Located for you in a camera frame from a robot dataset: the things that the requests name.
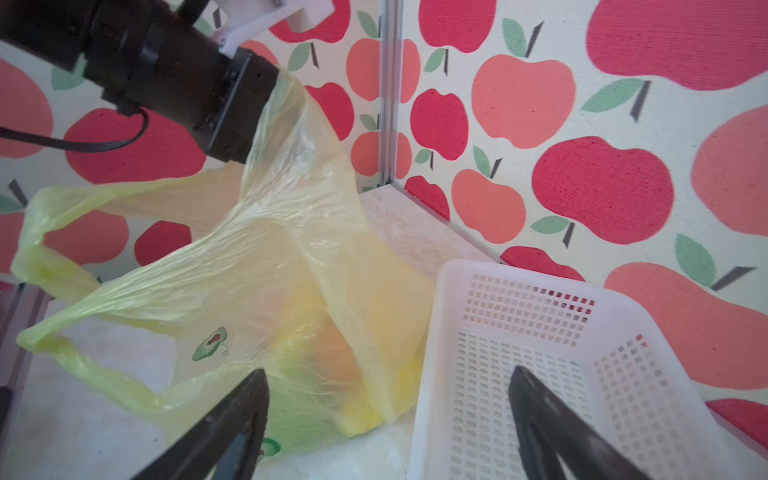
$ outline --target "white plastic basket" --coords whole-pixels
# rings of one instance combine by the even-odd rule
[[[693,383],[632,299],[495,263],[442,268],[408,480],[522,480],[508,388],[528,367],[651,478],[742,478]]]

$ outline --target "white floor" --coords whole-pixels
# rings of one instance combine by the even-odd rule
[[[435,279],[439,267],[451,259],[492,261],[392,186],[360,198],[374,230],[429,278]],[[61,308],[60,302],[51,302],[48,315]],[[68,336],[88,355],[135,375],[156,391],[170,385],[175,351],[168,337],[96,319],[68,330]],[[403,480],[412,425],[413,411],[392,425],[329,449],[271,458],[259,465],[254,478]],[[768,461],[721,430],[747,478],[768,478]],[[49,357],[35,356],[12,413],[0,478],[127,480],[165,448],[164,433],[157,426],[114,406]]]

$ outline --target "apple print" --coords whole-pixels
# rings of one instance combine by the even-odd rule
[[[241,45],[243,48],[251,50],[256,55],[266,58],[272,65],[278,66],[277,57],[265,44],[256,40],[249,40]]]
[[[454,94],[440,95],[430,88],[413,101],[411,132],[422,147],[437,151],[446,160],[456,160],[467,148],[469,137],[464,104]]]
[[[186,128],[149,113],[149,128],[133,144],[99,154],[66,152],[69,164],[93,184],[135,182],[196,174],[205,163],[205,154]],[[97,108],[69,127],[70,141],[123,140],[141,127],[141,116],[131,118],[114,110]]]
[[[768,237],[768,105],[730,119],[701,144],[691,183],[726,227]]]
[[[270,28],[273,35],[287,43],[301,43],[291,52],[288,60],[288,71],[296,71],[302,68],[307,59],[312,55],[312,63],[319,68],[315,42],[309,40],[322,40],[327,43],[336,43],[346,34],[349,28],[349,0],[333,0],[333,13],[309,31],[296,32],[290,29],[287,20]]]
[[[451,209],[448,199],[438,185],[430,184],[424,177],[410,177],[406,181],[406,192],[419,199],[427,207],[433,209],[440,217],[451,220]]]
[[[355,140],[349,159],[355,172],[372,177],[379,172],[379,132],[366,132]]]
[[[379,41],[362,38],[349,49],[346,57],[349,87],[367,101],[379,97]]]
[[[0,273],[11,272],[11,262],[18,250],[18,236],[24,226],[24,212],[0,214]]]
[[[608,74],[658,75],[692,90],[732,88],[768,69],[768,2],[602,0],[587,53]]]
[[[320,104],[339,140],[347,138],[355,123],[355,111],[352,108],[352,100],[344,89],[338,84],[328,82],[319,88],[307,86],[306,90]]]
[[[346,56],[346,77],[349,86],[361,98],[374,101],[379,97],[379,63],[381,60],[379,30],[370,15],[357,12],[360,24],[370,38],[355,42]],[[421,74],[421,58],[413,41],[402,43],[402,83],[400,103],[406,103],[416,92]]]
[[[527,44],[522,27],[503,22],[508,50],[527,58],[541,30]],[[571,114],[576,84],[571,69],[556,60],[528,63],[496,55],[478,70],[472,83],[472,111],[485,133],[506,138],[517,148],[537,147],[556,134]]]
[[[419,57],[419,49],[412,40],[402,42],[402,83],[400,84],[400,103],[408,103],[416,87],[419,86],[419,78],[422,76],[422,59]]]
[[[629,296],[652,315],[692,380],[724,389],[768,387],[768,316],[711,296],[654,263],[618,267],[605,288]]]
[[[128,223],[119,215],[93,210],[61,230],[45,234],[45,245],[78,265],[104,263],[128,244]]]
[[[411,142],[402,133],[397,134],[397,165],[395,178],[402,180],[411,170],[412,152]]]
[[[546,273],[548,275],[562,276],[584,282],[584,277],[579,272],[569,266],[555,263],[552,258],[541,249],[533,247],[509,247],[502,253],[502,260],[506,263],[525,268],[534,272]]]
[[[419,4],[419,28],[427,44],[452,46],[464,53],[480,48],[488,37],[496,14],[496,0],[422,0]],[[434,71],[443,64],[448,74],[448,49],[439,48],[429,57],[428,68]]]
[[[674,201],[670,172],[659,157],[638,148],[619,150],[599,137],[549,147],[536,163],[531,182],[544,207],[621,245],[661,230]],[[568,225],[566,247],[572,233]]]
[[[53,131],[53,111],[40,87],[22,70],[2,59],[0,78],[0,126],[49,136]],[[2,157],[29,157],[42,148],[41,145],[0,138]]]
[[[190,243],[192,233],[187,225],[161,220],[136,239],[134,255],[139,265],[149,265]]]
[[[0,214],[0,272],[10,273],[18,249],[24,213]],[[79,265],[104,263],[120,255],[128,243],[123,217],[93,210],[61,230],[45,234],[45,245]]]
[[[275,24],[270,28],[273,35],[287,43],[299,43],[307,40],[322,40],[327,43],[336,43],[349,28],[349,0],[332,0],[333,13],[309,31],[293,31],[287,20]]]
[[[768,449],[768,406],[742,399],[720,399],[707,406]]]
[[[493,183],[499,158],[490,169],[488,157],[479,147],[473,149],[481,173],[462,170],[453,178],[451,197],[464,224],[477,230],[490,243],[507,243],[525,226],[525,204],[512,187]]]

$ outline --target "plastic bag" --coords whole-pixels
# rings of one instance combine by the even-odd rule
[[[95,209],[185,223],[200,237],[99,285],[43,244]],[[245,168],[41,190],[12,270],[71,304],[19,345],[165,425],[171,439],[256,368],[270,383],[266,436],[283,451],[392,422],[418,395],[434,286],[371,231],[334,130],[284,71]],[[155,393],[80,354],[61,331],[89,316],[172,336],[173,386]]]

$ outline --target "white bracket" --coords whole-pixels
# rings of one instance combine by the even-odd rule
[[[288,20],[296,32],[311,30],[333,13],[331,0],[215,0],[227,24],[214,32],[219,51],[233,57],[237,47],[272,25]]]

